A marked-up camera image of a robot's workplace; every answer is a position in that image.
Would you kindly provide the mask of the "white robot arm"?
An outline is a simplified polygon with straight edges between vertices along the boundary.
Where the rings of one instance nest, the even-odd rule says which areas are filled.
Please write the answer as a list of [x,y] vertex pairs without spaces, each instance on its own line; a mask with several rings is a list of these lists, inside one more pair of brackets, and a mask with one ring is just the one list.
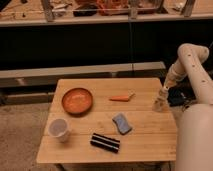
[[202,66],[209,49],[185,43],[177,54],[160,94],[188,77],[197,103],[188,107],[179,121],[175,171],[213,171],[213,80]]

